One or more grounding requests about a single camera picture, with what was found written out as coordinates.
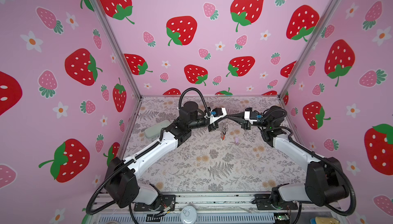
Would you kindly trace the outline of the keyring with strap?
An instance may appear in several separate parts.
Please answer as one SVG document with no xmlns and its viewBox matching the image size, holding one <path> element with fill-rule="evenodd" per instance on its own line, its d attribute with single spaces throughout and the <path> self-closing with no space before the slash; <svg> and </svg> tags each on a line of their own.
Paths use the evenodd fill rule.
<svg viewBox="0 0 393 224">
<path fill-rule="evenodd" d="M 222 140 L 225 140 L 227 130 L 228 130 L 228 124 L 227 124 L 227 123 L 224 123 L 224 124 L 222 125 L 222 130 L 221 130 L 221 139 L 222 139 Z"/>
</svg>

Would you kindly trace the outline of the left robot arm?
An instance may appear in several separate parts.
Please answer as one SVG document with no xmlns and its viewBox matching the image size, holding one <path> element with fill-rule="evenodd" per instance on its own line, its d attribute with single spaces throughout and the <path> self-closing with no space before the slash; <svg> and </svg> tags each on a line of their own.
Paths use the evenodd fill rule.
<svg viewBox="0 0 393 224">
<path fill-rule="evenodd" d="M 110 161 L 105 180 L 93 193 L 86 207 L 87 215 L 117 205 L 145 204 L 157 210 L 164 204 L 163 195 L 153 184 L 138 184 L 144 172 L 169 152 L 177 149 L 191 137 L 194 129 L 214 131 L 229 114 L 225 108 L 211 109 L 197 88 L 186 89 L 179 98 L 178 117 L 159 130 L 159 137 L 143 150 L 125 158 Z"/>
</svg>

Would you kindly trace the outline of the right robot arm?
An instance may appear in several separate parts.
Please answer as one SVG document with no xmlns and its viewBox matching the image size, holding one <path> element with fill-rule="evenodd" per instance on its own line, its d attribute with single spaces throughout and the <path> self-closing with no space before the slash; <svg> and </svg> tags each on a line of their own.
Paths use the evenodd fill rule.
<svg viewBox="0 0 393 224">
<path fill-rule="evenodd" d="M 286 202 L 312 203 L 341 216 L 352 215 L 357 205 L 356 194 L 340 161 L 334 157 L 323 157 L 294 141 L 293 131 L 282 126 L 286 116 L 287 112 L 278 106 L 262 113 L 248 108 L 226 116 L 244 129 L 257 127 L 269 146 L 290 157 L 306 172 L 304 183 L 272 188 L 270 204 L 279 209 Z"/>
</svg>

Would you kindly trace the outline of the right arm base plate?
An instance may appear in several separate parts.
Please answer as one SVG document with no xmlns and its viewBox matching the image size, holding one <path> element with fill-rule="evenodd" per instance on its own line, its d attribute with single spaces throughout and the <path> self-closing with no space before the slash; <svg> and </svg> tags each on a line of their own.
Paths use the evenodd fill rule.
<svg viewBox="0 0 393 224">
<path fill-rule="evenodd" d="M 283 201 L 271 194 L 256 194 L 251 201 L 258 210 L 298 210 L 298 205 L 293 201 Z"/>
</svg>

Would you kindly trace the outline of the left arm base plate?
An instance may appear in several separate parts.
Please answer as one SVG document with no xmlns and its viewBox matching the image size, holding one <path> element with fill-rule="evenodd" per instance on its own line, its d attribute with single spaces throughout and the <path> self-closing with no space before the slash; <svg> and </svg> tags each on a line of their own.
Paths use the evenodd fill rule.
<svg viewBox="0 0 393 224">
<path fill-rule="evenodd" d="M 163 211 L 169 207 L 169 211 L 174 211 L 176 205 L 176 195 L 164 194 L 159 195 L 158 198 L 150 205 L 143 203 L 135 203 L 134 211 L 148 212 L 148 211 Z"/>
</svg>

